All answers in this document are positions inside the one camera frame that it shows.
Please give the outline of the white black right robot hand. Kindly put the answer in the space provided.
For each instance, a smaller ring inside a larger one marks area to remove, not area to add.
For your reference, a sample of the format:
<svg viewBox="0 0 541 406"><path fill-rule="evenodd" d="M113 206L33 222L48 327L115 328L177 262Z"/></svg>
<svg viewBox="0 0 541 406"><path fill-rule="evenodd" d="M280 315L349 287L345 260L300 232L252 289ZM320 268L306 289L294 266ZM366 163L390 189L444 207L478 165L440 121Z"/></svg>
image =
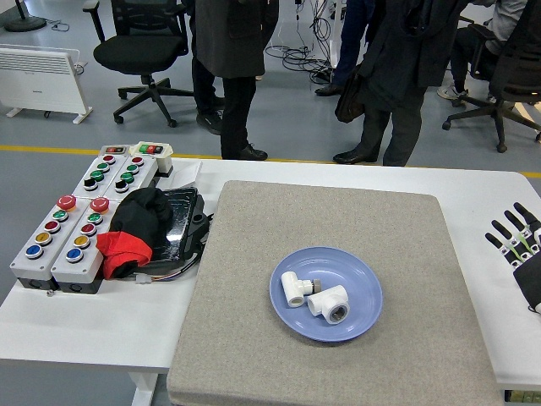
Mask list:
<svg viewBox="0 0 541 406"><path fill-rule="evenodd" d="M497 220L491 222L504 238L501 242L492 233L485 238L503 255L513 268L513 276L528 303L528 309L540 313L540 220L521 203L513 204L521 214L521 221L513 212L504 211L505 217L516 228L513 234Z"/></svg>

